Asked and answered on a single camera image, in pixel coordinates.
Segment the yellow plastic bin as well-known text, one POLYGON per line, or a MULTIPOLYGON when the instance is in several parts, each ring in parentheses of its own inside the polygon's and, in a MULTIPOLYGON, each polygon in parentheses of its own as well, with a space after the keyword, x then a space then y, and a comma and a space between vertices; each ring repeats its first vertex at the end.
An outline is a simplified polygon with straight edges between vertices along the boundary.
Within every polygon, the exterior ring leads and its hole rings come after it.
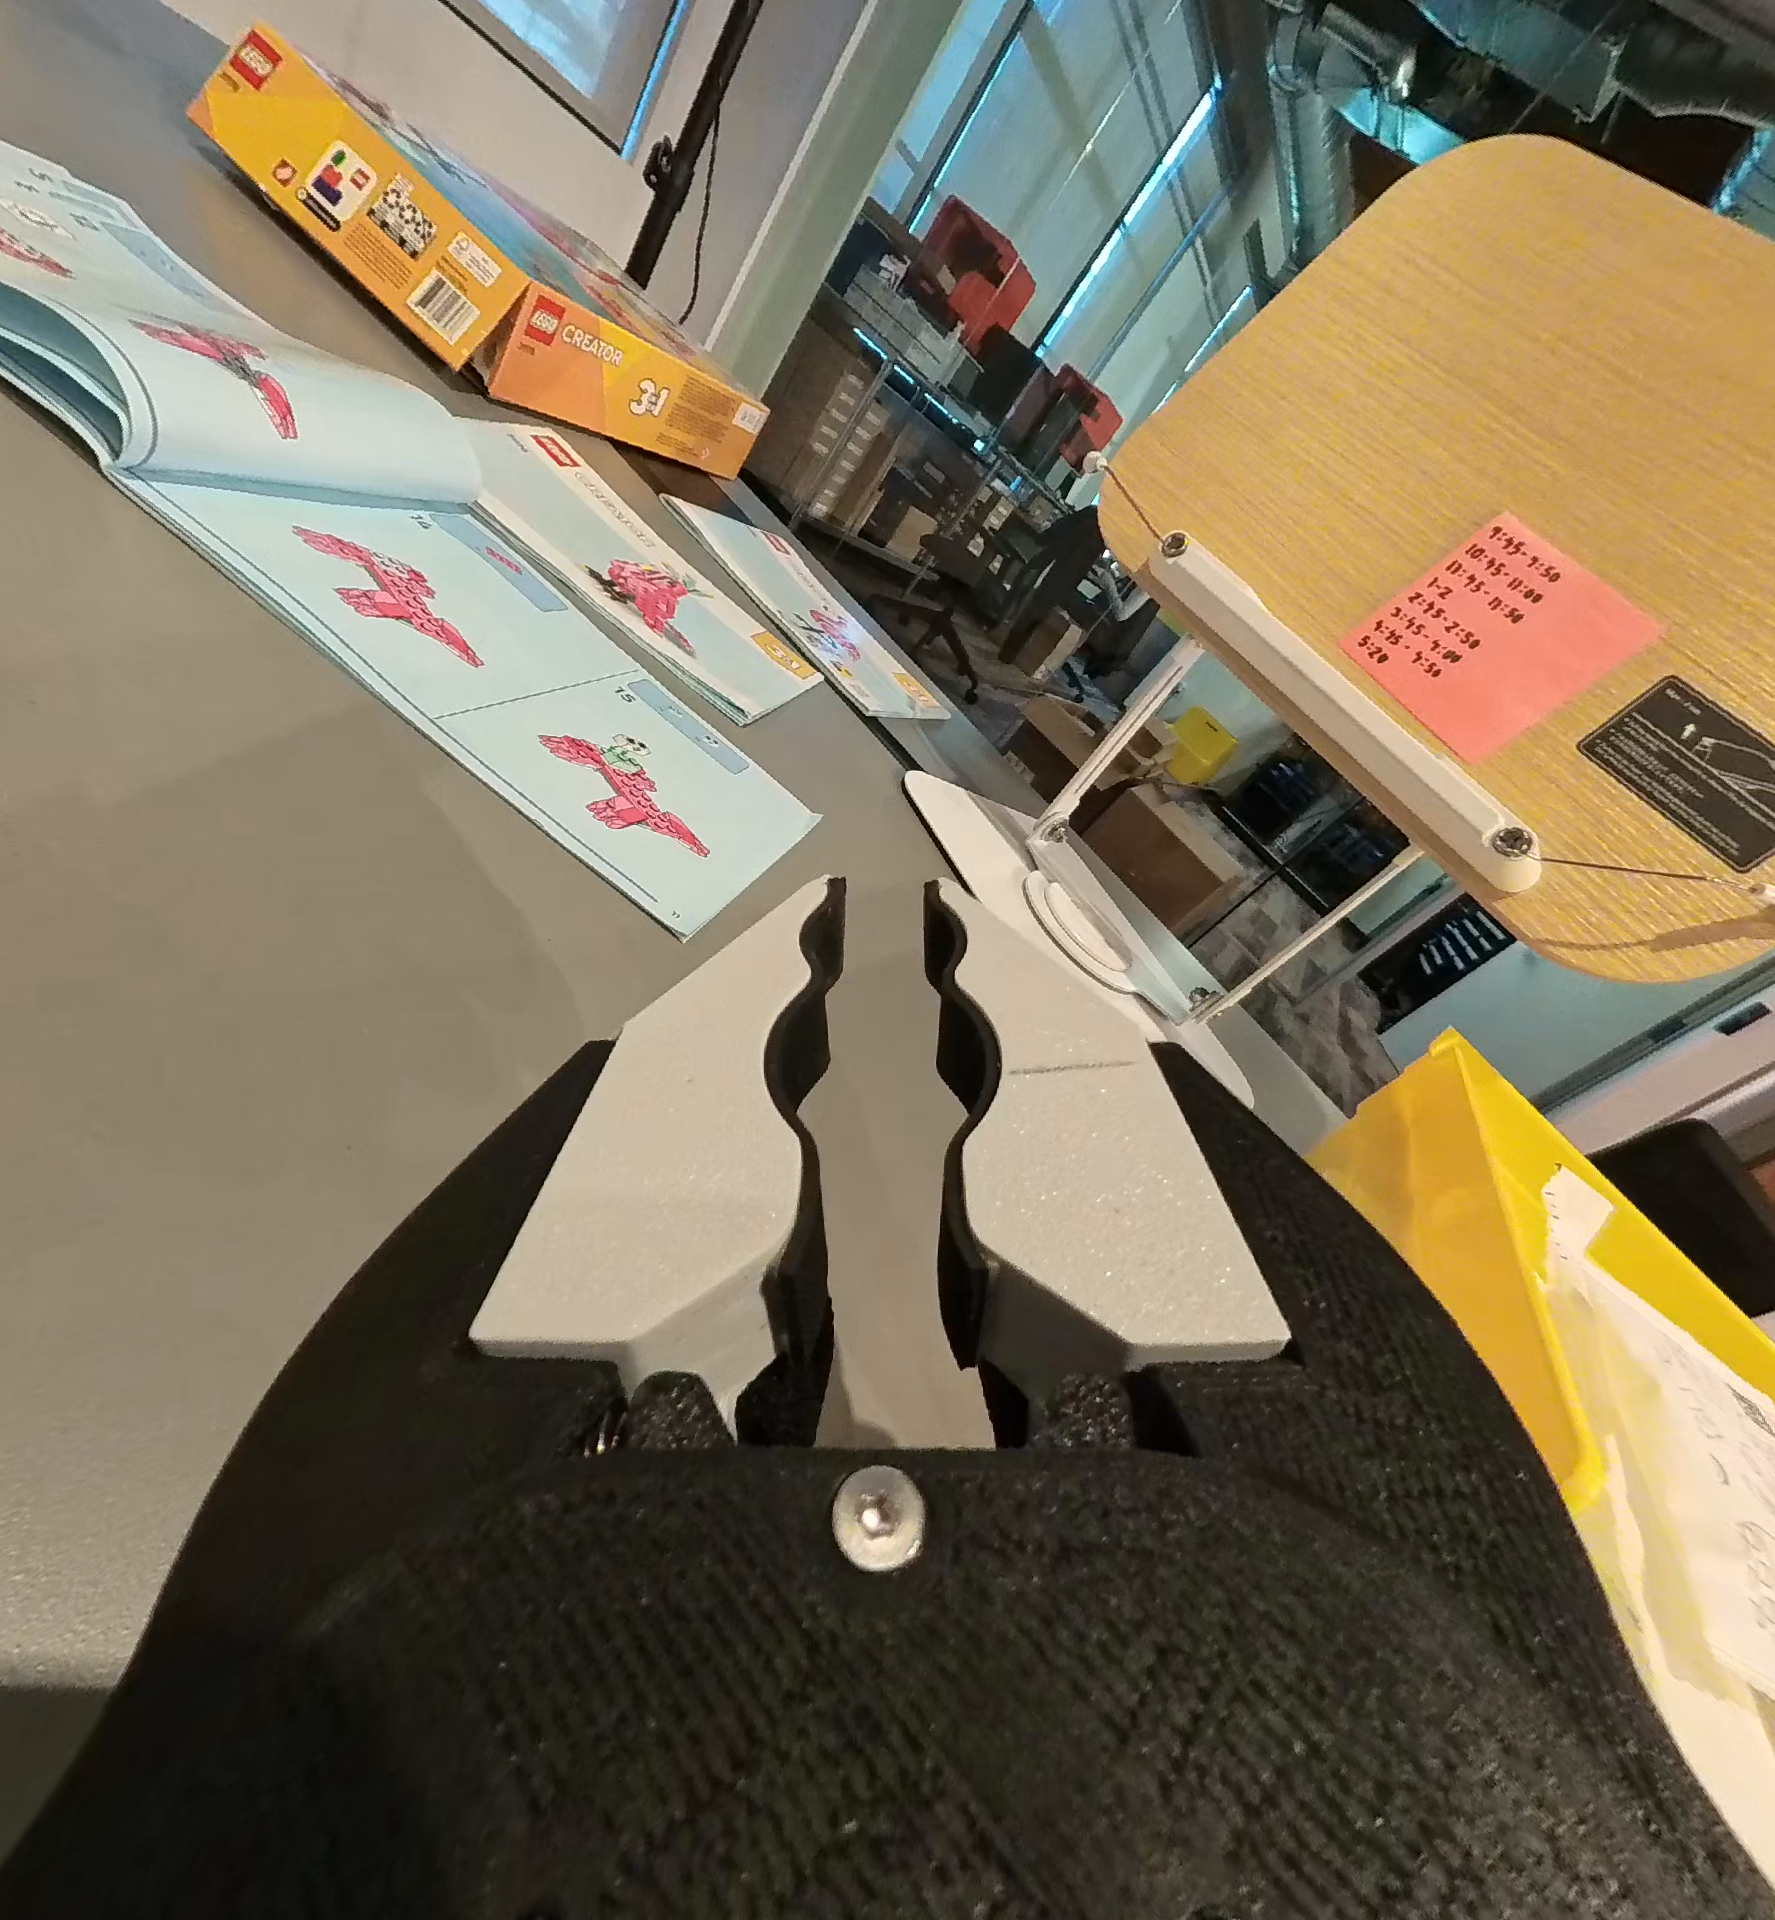
POLYGON ((1775 1701, 1652 1623, 1642 1540, 1604 1421, 1551 1305, 1542 1189, 1558 1166, 1613 1204, 1593 1256, 1775 1403, 1775 1343, 1523 1094, 1459 1036, 1371 1096, 1315 1151, 1322 1173, 1451 1310, 1519 1414, 1593 1563, 1644 1694, 1775 1887, 1775 1701))

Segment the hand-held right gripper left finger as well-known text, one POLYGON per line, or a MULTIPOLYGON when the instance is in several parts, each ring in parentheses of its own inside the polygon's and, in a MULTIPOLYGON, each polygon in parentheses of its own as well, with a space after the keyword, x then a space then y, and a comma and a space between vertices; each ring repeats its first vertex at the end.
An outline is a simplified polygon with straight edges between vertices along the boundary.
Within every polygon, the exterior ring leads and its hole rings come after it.
POLYGON ((471 1325, 637 1387, 813 1379, 831 1355, 820 1152, 846 882, 819 876, 629 1020, 471 1325))

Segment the black chair back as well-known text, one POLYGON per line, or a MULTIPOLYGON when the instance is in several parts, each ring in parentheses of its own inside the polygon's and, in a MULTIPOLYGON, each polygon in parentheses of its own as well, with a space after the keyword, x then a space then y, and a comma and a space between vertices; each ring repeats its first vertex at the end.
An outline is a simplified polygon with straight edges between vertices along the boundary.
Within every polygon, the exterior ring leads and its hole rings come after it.
POLYGON ((1751 1320, 1775 1313, 1775 1201, 1710 1121, 1650 1127, 1591 1158, 1730 1305, 1751 1320))

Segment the closed instruction booklet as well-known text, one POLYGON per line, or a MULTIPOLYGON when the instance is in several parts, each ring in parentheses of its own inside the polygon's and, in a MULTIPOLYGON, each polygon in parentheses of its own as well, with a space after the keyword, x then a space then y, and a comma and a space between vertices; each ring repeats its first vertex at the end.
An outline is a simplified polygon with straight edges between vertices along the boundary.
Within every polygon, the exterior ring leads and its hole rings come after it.
POLYGON ((954 715, 954 707, 876 637, 783 534, 673 493, 660 498, 729 582, 772 618, 777 636, 859 714, 912 724, 942 724, 954 715))
POLYGON ((618 636, 749 725, 822 674, 655 534, 547 427, 460 422, 481 467, 481 514, 618 636))

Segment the pink sticky note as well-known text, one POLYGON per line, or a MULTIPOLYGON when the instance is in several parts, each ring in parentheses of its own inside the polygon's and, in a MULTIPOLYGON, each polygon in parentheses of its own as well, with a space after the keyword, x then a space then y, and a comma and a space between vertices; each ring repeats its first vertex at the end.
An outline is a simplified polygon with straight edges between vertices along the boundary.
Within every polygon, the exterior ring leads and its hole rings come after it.
POLYGON ((1479 764, 1662 637, 1656 615, 1497 513, 1367 615, 1342 655, 1449 754, 1479 764))

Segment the silver ventilation duct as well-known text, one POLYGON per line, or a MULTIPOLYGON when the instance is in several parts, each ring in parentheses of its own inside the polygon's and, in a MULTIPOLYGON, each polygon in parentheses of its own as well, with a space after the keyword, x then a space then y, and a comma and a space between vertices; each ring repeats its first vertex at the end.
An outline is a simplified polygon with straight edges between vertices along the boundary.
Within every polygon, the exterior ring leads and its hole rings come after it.
POLYGON ((1354 140, 1406 161, 1442 148, 1423 100, 1427 21, 1411 3, 1274 1, 1267 81, 1282 292, 1359 210, 1354 140))

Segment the pile of white paper bags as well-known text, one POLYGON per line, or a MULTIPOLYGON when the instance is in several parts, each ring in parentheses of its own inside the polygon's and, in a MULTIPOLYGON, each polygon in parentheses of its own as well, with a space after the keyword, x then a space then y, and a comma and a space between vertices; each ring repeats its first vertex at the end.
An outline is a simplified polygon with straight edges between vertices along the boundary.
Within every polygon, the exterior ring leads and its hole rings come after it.
POLYGON ((1542 1204, 1551 1305, 1619 1459, 1646 1613, 1775 1701, 1775 1403, 1600 1266, 1615 1210, 1574 1169, 1542 1204))

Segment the drawer shelf unit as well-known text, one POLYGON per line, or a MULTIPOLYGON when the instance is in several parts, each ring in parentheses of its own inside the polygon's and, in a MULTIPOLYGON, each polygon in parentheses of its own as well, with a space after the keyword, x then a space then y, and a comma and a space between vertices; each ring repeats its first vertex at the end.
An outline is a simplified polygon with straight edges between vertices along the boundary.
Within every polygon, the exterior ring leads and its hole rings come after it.
POLYGON ((766 398, 747 469, 793 529, 861 534, 912 418, 924 338, 899 298, 820 288, 766 398))

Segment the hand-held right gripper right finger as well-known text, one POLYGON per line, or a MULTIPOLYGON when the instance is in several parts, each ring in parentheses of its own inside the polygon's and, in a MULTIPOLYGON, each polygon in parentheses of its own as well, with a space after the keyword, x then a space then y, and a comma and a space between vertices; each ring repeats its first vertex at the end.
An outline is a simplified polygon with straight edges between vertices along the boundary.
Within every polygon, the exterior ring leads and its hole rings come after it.
POLYGON ((1159 1047, 954 881, 924 890, 922 957, 937 1068, 963 1107, 940 1244, 955 1362, 1139 1372, 1282 1353, 1287 1320, 1159 1047))

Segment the yellow toy box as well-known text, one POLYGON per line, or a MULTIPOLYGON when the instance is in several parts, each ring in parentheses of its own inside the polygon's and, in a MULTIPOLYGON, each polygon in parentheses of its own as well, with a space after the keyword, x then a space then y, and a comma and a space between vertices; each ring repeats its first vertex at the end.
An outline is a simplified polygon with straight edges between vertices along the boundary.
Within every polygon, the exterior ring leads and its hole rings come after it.
POLYGON ((772 410, 598 243, 476 171, 271 22, 188 118, 419 347, 526 414, 716 479, 772 410))

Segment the black label sticker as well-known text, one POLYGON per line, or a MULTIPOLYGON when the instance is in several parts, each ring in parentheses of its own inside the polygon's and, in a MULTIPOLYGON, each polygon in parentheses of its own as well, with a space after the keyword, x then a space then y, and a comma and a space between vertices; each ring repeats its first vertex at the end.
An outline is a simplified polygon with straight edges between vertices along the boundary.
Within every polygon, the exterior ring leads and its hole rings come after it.
POLYGON ((1775 740, 1686 679, 1642 689, 1577 753, 1728 870, 1775 857, 1775 740))

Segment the brown cardboard box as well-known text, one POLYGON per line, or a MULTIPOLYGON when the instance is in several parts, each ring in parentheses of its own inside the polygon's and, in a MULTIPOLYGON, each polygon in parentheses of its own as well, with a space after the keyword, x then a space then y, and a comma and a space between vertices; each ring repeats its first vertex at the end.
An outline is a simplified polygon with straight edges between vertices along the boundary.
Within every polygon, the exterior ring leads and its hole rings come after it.
POLYGON ((1166 776, 1113 776, 1074 814, 1074 833, 1166 930, 1195 941, 1236 909, 1261 876, 1205 788, 1166 776))
POLYGON ((1052 695, 1036 697, 1017 710, 1007 735, 1005 760, 1042 794, 1054 800, 1100 744, 1109 724, 1086 707, 1052 695))

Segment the instruction booklet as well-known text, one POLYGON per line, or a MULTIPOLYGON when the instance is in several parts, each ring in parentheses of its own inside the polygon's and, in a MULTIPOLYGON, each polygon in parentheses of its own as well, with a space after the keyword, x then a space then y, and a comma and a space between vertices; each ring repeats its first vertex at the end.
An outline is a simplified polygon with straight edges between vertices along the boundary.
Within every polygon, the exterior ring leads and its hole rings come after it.
POLYGON ((912 724, 942 724, 954 715, 954 707, 876 637, 783 534, 673 493, 660 498, 729 582, 772 618, 777 636, 859 714, 912 724))
POLYGON ((822 674, 655 534, 547 427, 460 422, 481 467, 481 514, 618 636, 749 725, 822 674))
POLYGON ((4 139, 0 377, 678 937, 820 823, 491 521, 487 420, 264 320, 131 205, 4 139))

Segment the wooden book stand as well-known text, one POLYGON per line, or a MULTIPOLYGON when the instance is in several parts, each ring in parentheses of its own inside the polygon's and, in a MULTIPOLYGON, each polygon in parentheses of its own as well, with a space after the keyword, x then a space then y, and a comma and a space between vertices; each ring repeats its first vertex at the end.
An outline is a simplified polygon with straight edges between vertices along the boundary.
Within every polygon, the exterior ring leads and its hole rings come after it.
POLYGON ((1775 960, 1728 870, 1577 744, 1682 677, 1775 740, 1775 243, 1551 136, 1430 161, 1098 465, 1109 554, 1537 957, 1617 985, 1775 960), (1345 636, 1497 513, 1664 637, 1466 764, 1345 636))

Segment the black office chair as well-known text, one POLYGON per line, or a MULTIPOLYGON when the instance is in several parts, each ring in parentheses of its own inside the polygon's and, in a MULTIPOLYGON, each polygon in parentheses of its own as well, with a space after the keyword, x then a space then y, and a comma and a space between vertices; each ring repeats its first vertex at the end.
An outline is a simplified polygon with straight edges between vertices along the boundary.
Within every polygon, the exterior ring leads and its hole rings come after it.
POLYGON ((1098 507, 1059 514, 1039 531, 1020 522, 1019 545, 1007 531, 982 528, 965 534, 931 531, 922 538, 919 581, 869 592, 866 604, 878 619, 915 615, 922 630, 905 646, 915 650, 944 641, 961 679, 961 699, 973 707, 980 674, 961 636, 961 619, 977 618, 996 632, 1015 634, 1047 610, 1082 604, 1085 582, 1106 554, 1098 507))

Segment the black tripod pole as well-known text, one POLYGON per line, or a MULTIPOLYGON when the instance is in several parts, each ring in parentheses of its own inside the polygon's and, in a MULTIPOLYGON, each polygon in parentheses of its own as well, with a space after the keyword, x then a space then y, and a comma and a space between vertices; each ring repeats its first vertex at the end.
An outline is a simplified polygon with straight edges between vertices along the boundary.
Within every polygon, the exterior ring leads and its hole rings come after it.
POLYGON ((648 202, 627 262, 629 275, 641 288, 648 285, 658 267, 696 177, 714 148, 731 83, 763 11, 766 1, 731 1, 683 129, 678 136, 660 136, 643 161, 641 177, 648 202))

